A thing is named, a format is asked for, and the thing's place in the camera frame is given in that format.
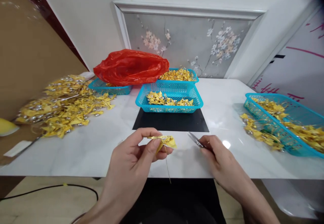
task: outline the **white table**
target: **white table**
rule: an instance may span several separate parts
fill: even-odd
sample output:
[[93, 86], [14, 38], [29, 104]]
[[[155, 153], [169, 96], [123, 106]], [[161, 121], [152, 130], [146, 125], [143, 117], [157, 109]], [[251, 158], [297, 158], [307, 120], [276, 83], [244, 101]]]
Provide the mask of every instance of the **white table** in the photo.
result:
[[[252, 89], [238, 80], [200, 79], [196, 84], [204, 101], [201, 109], [210, 134], [217, 135], [234, 154], [250, 178], [324, 179], [324, 160], [271, 152], [243, 129], [245, 94]], [[0, 175], [104, 177], [110, 156], [119, 142], [130, 135], [139, 107], [135, 99], [140, 86], [130, 95], [117, 96], [114, 109], [91, 117], [88, 126], [76, 128], [62, 140], [40, 139]], [[178, 149], [167, 158], [171, 178], [211, 178], [207, 163], [187, 132], [162, 131], [175, 138]], [[196, 132], [197, 137], [204, 134]], [[168, 177], [166, 161], [152, 164], [149, 177]]]

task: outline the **right hand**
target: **right hand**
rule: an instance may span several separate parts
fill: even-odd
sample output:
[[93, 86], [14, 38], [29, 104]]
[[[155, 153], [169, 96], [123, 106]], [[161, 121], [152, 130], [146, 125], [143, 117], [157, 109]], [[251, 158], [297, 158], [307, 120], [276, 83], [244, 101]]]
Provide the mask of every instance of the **right hand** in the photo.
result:
[[239, 202], [246, 194], [252, 194], [247, 191], [255, 191], [252, 180], [217, 136], [204, 135], [199, 141], [206, 147], [201, 148], [201, 152], [207, 158], [214, 178], [223, 189]]

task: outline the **plastic basket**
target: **plastic basket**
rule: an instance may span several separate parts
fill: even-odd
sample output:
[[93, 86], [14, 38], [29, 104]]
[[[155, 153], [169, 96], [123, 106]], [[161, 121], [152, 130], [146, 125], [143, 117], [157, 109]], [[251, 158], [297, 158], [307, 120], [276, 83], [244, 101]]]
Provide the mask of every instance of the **plastic basket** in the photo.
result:
[[196, 79], [196, 81], [179, 81], [179, 80], [158, 80], [158, 81], [168, 81], [168, 82], [171, 82], [171, 83], [177, 83], [177, 82], [185, 82], [185, 83], [193, 83], [193, 84], [196, 84], [197, 82], [199, 82], [199, 78], [196, 74], [195, 71], [191, 70], [191, 69], [187, 69], [190, 74], [193, 75], [193, 78]]
[[[149, 105], [147, 94], [149, 92], [162, 92], [173, 100], [181, 100], [182, 98], [193, 99], [193, 106], [167, 106], [167, 105]], [[193, 83], [185, 81], [177, 81], [170, 83], [169, 80], [158, 80], [156, 83], [143, 84], [136, 98], [136, 105], [141, 107], [144, 112], [148, 113], [193, 113], [201, 108], [204, 103]]]
[[286, 128], [279, 120], [271, 116], [259, 104], [252, 100], [257, 98], [261, 101], [269, 99], [277, 104], [287, 103], [285, 113], [289, 115], [284, 118], [285, 121], [291, 121], [299, 125], [316, 125], [316, 127], [324, 126], [324, 117], [311, 109], [303, 106], [302, 104], [294, 101], [293, 99], [279, 94], [266, 94], [266, 93], [247, 93], [244, 107], [257, 119], [261, 124], [265, 125], [264, 128], [278, 136], [284, 149], [295, 156], [308, 156], [324, 158], [324, 154], [311, 148], [308, 144], [298, 138], [293, 132]]
[[121, 87], [108, 87], [106, 86], [106, 82], [103, 82], [99, 78], [95, 79], [89, 85], [89, 88], [95, 90], [100, 94], [109, 93], [109, 94], [117, 94], [117, 95], [128, 95], [131, 92], [132, 86], [121, 86]]

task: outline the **white frame molding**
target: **white frame molding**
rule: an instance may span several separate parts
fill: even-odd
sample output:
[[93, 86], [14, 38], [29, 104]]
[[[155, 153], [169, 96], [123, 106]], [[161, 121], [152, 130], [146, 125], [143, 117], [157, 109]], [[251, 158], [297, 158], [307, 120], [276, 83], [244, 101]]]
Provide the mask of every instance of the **white frame molding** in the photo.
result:
[[177, 15], [189, 17], [207, 17], [219, 19], [240, 19], [252, 21], [252, 25], [246, 34], [240, 48], [238, 49], [235, 57], [229, 66], [224, 78], [229, 78], [231, 73], [235, 70], [236, 65], [239, 63], [241, 54], [245, 51], [249, 40], [257, 29], [260, 20], [262, 19], [264, 10], [247, 10], [247, 9], [214, 9], [203, 7], [190, 7], [190, 6], [176, 6], [170, 4], [148, 4], [148, 3], [127, 3], [127, 2], [114, 2], [117, 13], [117, 18], [123, 37], [125, 48], [131, 49], [131, 44], [128, 37], [127, 27], [125, 23], [124, 13], [136, 14], [156, 14], [156, 15]]

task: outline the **plastic bag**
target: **plastic bag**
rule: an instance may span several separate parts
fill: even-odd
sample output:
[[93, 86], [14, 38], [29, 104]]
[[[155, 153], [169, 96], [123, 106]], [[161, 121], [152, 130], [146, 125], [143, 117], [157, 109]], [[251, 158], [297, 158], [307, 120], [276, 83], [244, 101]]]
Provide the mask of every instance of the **plastic bag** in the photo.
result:
[[152, 53], [123, 49], [112, 52], [93, 72], [117, 86], [154, 83], [169, 70], [169, 61]]

